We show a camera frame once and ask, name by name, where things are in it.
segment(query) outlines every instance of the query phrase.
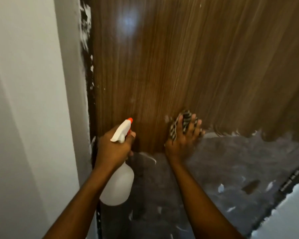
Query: forearm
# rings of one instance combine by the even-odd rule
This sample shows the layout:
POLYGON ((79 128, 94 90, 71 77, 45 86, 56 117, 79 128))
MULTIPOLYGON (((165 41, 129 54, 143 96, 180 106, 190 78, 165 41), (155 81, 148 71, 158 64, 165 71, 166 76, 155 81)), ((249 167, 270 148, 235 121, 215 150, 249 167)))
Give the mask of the forearm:
POLYGON ((242 238, 181 163, 171 163, 195 237, 242 238))
POLYGON ((49 229, 47 238, 85 238, 99 197, 113 171, 96 167, 79 192, 49 229))

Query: wooden door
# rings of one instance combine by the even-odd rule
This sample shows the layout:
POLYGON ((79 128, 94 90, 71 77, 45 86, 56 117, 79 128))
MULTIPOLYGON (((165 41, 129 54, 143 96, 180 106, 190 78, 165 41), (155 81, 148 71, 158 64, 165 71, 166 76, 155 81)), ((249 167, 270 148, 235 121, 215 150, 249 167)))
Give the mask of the wooden door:
POLYGON ((133 117, 157 152, 169 119, 299 140, 299 0, 92 0, 97 132, 133 117))

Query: person's right arm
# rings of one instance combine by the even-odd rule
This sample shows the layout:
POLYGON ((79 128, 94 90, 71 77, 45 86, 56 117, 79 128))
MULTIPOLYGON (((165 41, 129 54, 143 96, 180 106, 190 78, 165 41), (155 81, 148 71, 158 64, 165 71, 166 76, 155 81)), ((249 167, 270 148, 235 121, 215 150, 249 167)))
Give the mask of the person's right arm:
POLYGON ((176 177, 194 235, 197 239, 241 239, 242 235, 217 209, 183 163, 184 159, 192 154, 200 135, 201 120, 198 121, 196 128, 194 121, 195 114, 192 116, 187 133, 183 134, 183 117, 180 116, 176 128, 176 140, 169 139, 165 144, 167 160, 176 177))

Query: striped cloth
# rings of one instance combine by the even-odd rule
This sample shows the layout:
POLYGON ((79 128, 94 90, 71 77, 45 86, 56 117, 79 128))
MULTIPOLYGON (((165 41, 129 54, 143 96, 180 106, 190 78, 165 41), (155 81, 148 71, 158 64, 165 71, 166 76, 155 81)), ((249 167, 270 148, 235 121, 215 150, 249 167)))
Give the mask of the striped cloth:
MULTIPOLYGON (((170 128, 170 138, 175 141, 176 140, 176 126, 178 124, 178 118, 180 115, 183 115, 183 133, 185 134, 188 129, 188 125, 192 119, 192 113, 189 110, 184 110, 177 116, 176 120, 173 122, 170 128)), ((195 119, 195 127, 197 125, 198 118, 195 119)))

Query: white spray bottle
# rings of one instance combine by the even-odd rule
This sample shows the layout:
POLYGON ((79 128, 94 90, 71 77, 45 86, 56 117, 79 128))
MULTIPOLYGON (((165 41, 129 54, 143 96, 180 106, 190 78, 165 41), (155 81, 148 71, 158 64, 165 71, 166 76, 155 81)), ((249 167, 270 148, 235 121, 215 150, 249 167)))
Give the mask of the white spray bottle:
MULTIPOLYGON (((123 143, 125 136, 128 134, 132 118, 125 120, 114 133, 111 141, 119 141, 123 143)), ((134 180, 133 170, 124 162, 112 175, 108 183, 106 184, 100 200, 106 205, 120 205, 124 203, 130 193, 134 180)))

